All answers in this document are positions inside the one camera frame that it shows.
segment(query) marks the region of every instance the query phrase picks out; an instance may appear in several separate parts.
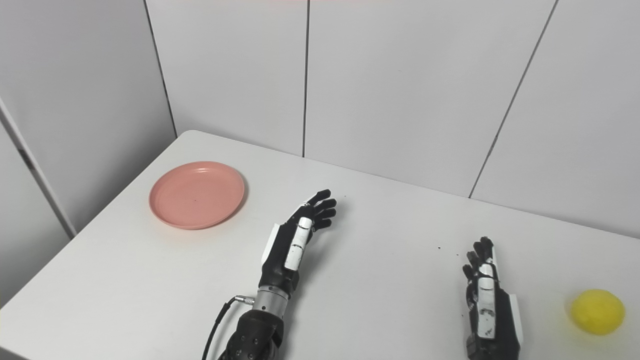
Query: white wall panel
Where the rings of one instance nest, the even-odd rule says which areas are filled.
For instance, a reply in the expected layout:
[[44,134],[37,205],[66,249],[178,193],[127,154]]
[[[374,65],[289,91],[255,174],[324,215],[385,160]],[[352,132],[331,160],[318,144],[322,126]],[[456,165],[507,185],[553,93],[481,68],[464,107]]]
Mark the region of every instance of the white wall panel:
[[0,124],[0,307],[68,241],[62,225]]
[[638,14],[559,2],[473,198],[640,238]]
[[311,1],[307,157],[469,195],[552,6]]
[[147,4],[178,133],[302,153],[306,1]]
[[175,138],[143,1],[3,1],[0,97],[77,230]]

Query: yellow ball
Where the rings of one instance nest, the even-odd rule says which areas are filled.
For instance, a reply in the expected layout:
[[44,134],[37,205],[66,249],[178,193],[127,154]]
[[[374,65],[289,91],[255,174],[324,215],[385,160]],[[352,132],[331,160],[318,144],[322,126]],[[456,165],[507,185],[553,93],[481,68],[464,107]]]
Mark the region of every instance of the yellow ball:
[[625,318],[622,301],[606,290],[581,293],[571,306],[571,317],[582,330],[606,335],[616,330]]

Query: cable connector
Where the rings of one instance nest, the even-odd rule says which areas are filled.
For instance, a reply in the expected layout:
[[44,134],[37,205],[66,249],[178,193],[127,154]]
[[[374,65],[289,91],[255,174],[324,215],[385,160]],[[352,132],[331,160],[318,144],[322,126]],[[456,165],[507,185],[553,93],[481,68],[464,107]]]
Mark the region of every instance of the cable connector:
[[255,303],[255,298],[251,296],[236,295],[234,299],[247,305],[253,305],[253,303]]

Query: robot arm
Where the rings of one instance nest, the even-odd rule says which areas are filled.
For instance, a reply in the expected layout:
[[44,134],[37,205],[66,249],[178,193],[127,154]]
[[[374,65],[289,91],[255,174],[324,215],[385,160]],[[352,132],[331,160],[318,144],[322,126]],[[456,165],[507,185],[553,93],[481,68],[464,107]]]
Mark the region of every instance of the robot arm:
[[220,360],[273,360],[284,337],[282,317],[300,279],[298,268],[316,230],[331,226],[335,199],[323,190],[275,225],[262,256],[262,277],[253,308],[238,320]]
[[517,360],[522,344],[522,324],[515,295],[506,293],[498,279],[492,241],[482,237],[467,253],[467,305],[471,335],[470,360]]

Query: pink plate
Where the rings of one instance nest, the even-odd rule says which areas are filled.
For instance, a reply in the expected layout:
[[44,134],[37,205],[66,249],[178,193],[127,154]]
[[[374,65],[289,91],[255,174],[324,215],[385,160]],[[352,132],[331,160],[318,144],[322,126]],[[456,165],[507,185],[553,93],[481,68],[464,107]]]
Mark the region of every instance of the pink plate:
[[228,218],[244,196],[234,168],[213,161],[181,165],[160,177],[149,194],[151,211],[180,229],[203,229]]

